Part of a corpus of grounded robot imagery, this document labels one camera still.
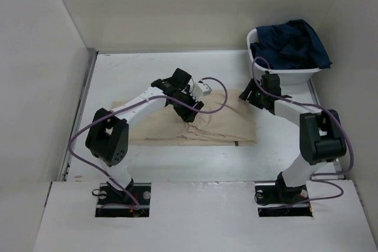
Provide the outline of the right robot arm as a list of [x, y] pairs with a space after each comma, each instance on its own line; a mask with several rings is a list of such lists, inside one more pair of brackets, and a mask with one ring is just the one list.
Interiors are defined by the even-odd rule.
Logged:
[[266, 72], [260, 80], [251, 78], [239, 98], [299, 128], [298, 157], [278, 174], [273, 185], [256, 187], [256, 202], [260, 205], [308, 202], [307, 181], [321, 167], [347, 152], [338, 113], [283, 96], [279, 76], [270, 72]]

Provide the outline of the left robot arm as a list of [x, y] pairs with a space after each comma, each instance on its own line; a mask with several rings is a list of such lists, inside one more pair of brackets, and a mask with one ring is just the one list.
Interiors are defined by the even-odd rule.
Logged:
[[200, 110], [204, 106], [200, 98], [209, 95], [211, 88], [202, 81], [189, 87], [191, 79], [191, 75], [178, 68], [171, 77], [153, 81], [146, 91], [123, 105], [130, 107], [136, 104], [135, 108], [91, 126], [85, 145], [100, 160], [101, 167], [110, 169], [123, 165], [122, 160], [128, 151], [130, 128], [159, 109], [172, 105], [183, 122], [193, 122], [197, 113], [179, 102]]

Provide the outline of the beige trousers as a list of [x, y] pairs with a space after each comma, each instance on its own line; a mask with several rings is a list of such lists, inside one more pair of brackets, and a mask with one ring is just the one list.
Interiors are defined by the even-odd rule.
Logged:
[[131, 145], [253, 146], [258, 142], [255, 111], [229, 89], [226, 105], [213, 114], [196, 115], [183, 122], [171, 105], [153, 112], [129, 131]]

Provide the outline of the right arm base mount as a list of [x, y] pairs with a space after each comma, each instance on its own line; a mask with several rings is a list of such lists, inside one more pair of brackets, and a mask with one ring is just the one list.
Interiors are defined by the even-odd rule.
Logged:
[[255, 186], [255, 202], [259, 205], [260, 217], [312, 217], [307, 201], [306, 185], [294, 189], [285, 189], [278, 184], [257, 184]]

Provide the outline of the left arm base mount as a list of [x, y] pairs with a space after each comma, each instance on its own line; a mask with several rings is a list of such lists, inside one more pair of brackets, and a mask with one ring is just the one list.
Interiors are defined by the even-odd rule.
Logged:
[[125, 192], [114, 189], [107, 183], [101, 183], [92, 191], [96, 197], [95, 217], [97, 218], [148, 218], [151, 201], [151, 183], [131, 183], [126, 190], [137, 200], [140, 209], [136, 210], [136, 202]]

